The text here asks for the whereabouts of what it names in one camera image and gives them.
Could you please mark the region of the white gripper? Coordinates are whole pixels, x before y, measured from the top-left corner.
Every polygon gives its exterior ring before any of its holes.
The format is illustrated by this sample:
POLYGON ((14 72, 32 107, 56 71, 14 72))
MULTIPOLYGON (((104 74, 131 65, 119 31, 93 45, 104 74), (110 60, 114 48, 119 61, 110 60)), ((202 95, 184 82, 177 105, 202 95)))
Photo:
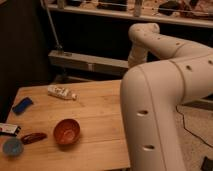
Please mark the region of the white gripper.
POLYGON ((128 66, 130 68, 147 62, 148 51, 139 46, 133 44, 128 56, 128 66))

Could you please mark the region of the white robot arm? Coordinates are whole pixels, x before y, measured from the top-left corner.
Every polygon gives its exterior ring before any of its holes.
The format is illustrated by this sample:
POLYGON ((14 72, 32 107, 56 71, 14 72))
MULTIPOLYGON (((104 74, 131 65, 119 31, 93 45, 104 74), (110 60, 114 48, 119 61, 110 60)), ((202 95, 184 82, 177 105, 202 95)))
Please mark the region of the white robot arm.
POLYGON ((213 48, 162 35, 156 23, 129 29, 129 70, 120 104, 132 171, 187 171, 177 105, 213 94, 213 48))

